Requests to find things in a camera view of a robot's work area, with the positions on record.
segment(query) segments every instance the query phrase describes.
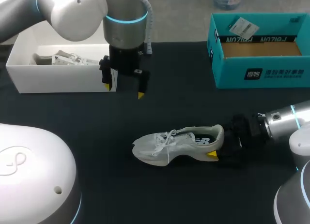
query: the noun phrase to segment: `shoe logo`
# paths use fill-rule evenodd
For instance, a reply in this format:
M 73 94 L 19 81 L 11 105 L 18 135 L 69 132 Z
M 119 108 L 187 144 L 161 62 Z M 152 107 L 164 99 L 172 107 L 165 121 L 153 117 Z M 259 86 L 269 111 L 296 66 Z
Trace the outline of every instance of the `shoe logo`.
M 197 144 L 208 145 L 210 143 L 209 138 L 196 138 Z
M 22 146 L 12 146 L 0 151 L 0 177 L 11 176 L 26 162 L 30 150 Z

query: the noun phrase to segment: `black table surface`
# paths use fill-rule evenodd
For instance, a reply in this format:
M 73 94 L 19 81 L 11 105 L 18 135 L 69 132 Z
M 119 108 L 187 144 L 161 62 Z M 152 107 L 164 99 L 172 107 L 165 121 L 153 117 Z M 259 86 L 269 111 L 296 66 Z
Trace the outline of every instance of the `black table surface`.
M 2 64 L 0 122 L 42 128 L 68 144 L 84 223 L 274 224 L 275 194 L 295 172 L 288 141 L 256 149 L 238 169 L 186 156 L 150 166 L 133 156 L 132 142 L 295 104 L 310 89 L 218 90 L 206 43 L 157 43 L 153 52 L 141 64 L 152 73 L 141 100 L 137 82 L 123 76 L 118 92 L 19 94 Z

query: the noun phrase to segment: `shoe sole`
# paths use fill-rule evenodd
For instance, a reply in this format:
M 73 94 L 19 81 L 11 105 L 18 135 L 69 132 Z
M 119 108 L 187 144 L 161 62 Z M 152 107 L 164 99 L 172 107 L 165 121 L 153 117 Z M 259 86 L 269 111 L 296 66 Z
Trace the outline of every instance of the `shoe sole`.
M 193 154 L 192 153 L 192 154 L 187 154 L 187 156 L 190 156 L 193 159 L 198 160 L 198 161 L 205 161 L 205 162 L 217 162 L 218 161 L 218 159 L 214 159 L 212 157 L 207 156 L 207 153 L 204 153 L 204 154 Z M 170 162 L 167 163 L 165 161 L 148 161 L 148 160 L 143 160 L 143 159 L 139 159 L 139 160 L 146 163 L 146 164 L 150 164 L 150 165 L 154 165 L 154 166 L 160 166 L 160 167 L 165 167 L 170 163 Z

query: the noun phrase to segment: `teal cardboard box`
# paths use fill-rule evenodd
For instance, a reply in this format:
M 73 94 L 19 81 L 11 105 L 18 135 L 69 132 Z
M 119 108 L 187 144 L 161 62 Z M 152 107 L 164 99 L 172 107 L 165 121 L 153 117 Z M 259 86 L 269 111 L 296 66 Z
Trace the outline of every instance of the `teal cardboard box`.
M 248 40 L 239 18 L 259 27 Z M 217 88 L 310 87 L 309 14 L 212 14 L 207 47 Z

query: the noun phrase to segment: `white shoe box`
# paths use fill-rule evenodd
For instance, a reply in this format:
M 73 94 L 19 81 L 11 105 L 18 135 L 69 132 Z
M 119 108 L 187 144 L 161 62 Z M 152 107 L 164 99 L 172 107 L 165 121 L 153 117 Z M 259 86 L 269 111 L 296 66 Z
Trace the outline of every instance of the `white shoe box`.
M 65 40 L 46 21 L 20 33 L 6 64 L 20 93 L 108 91 L 101 81 L 99 65 L 31 65 L 34 53 L 51 56 L 59 50 L 100 61 L 109 55 L 103 25 L 92 37 L 81 42 Z M 116 91 L 117 71 L 111 73 L 111 91 Z

